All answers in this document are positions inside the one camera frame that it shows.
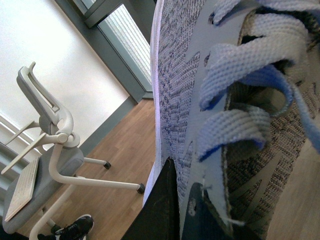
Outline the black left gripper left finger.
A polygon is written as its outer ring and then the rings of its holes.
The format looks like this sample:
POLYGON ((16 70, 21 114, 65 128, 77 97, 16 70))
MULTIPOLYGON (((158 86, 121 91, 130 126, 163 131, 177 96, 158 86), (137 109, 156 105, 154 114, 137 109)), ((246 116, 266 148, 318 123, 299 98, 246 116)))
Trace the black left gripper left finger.
POLYGON ((180 213, 174 160, 165 164, 142 208, 123 240, 178 240, 180 213))

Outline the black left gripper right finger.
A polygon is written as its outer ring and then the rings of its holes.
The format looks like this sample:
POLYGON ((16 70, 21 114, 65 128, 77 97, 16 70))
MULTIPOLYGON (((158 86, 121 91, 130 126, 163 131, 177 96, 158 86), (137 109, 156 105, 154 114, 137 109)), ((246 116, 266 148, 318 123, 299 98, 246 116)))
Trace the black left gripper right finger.
POLYGON ((247 225, 231 225, 232 240, 261 240, 247 225))

